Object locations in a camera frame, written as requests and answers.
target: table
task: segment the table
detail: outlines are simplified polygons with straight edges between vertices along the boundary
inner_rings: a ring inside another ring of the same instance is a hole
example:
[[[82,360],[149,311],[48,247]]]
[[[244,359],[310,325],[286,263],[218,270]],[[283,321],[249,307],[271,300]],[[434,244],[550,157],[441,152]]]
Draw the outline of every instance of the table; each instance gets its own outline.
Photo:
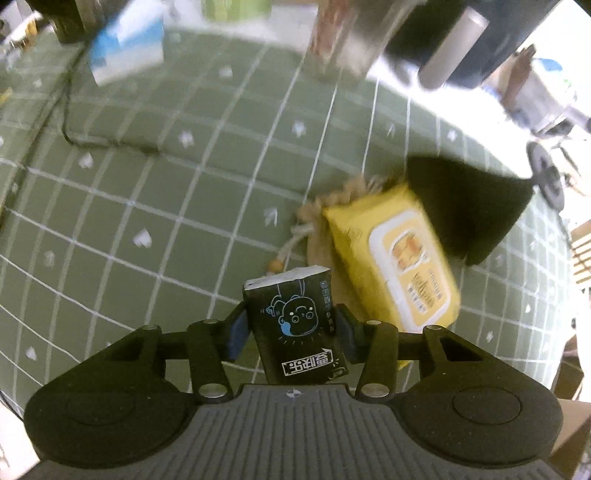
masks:
[[[0,388],[19,406],[130,331],[179,331],[225,317],[264,273],[308,198],[364,172],[403,175],[412,153],[448,153],[511,174],[461,129],[378,81],[325,84],[301,54],[220,35],[169,31],[163,66],[99,88],[74,78],[69,131],[157,144],[74,148],[53,108],[77,47],[52,33],[9,73],[0,122]],[[51,112],[29,165],[40,119]],[[277,211],[277,224],[265,212]],[[570,261],[536,193],[481,265],[451,259],[462,292],[453,329],[550,386],[570,324]],[[303,266],[296,249],[289,267]],[[250,338],[231,384],[264,382]],[[354,386],[361,366],[345,378]],[[189,386],[188,365],[169,378]],[[398,389],[418,380],[411,364]]]

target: white arrow symbol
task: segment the white arrow symbol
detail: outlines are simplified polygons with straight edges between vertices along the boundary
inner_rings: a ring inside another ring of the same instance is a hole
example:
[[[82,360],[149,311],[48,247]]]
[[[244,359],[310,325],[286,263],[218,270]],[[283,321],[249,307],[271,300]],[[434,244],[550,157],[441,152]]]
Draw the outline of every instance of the white arrow symbol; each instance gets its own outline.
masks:
[[[45,260],[43,261],[43,265],[45,265],[48,268],[53,268],[53,265],[55,264],[55,261],[56,261],[55,253],[52,251],[49,251],[49,252],[45,252],[43,255],[45,255]]]
[[[291,133],[295,134],[297,138],[302,137],[306,134],[306,125],[304,122],[295,121],[293,127],[291,127]]]
[[[218,74],[221,79],[231,79],[234,75],[234,72],[232,71],[232,67],[230,67],[230,65],[226,65],[225,67],[219,69]]]
[[[27,351],[25,352],[25,355],[30,358],[31,360],[33,360],[34,362],[37,361],[37,352],[35,351],[35,349],[30,346],[29,348],[27,348]]]
[[[192,147],[195,144],[193,134],[187,130],[183,130],[183,132],[178,136],[178,141],[181,142],[185,149]]]
[[[134,237],[134,243],[138,247],[150,248],[152,246],[152,237],[150,236],[150,233],[144,228]]]
[[[92,155],[90,155],[89,153],[81,156],[80,160],[78,160],[78,165],[82,168],[92,168],[94,164],[95,162],[92,160]]]
[[[265,216],[265,226],[269,226],[270,224],[277,226],[277,207],[266,208],[263,215]]]

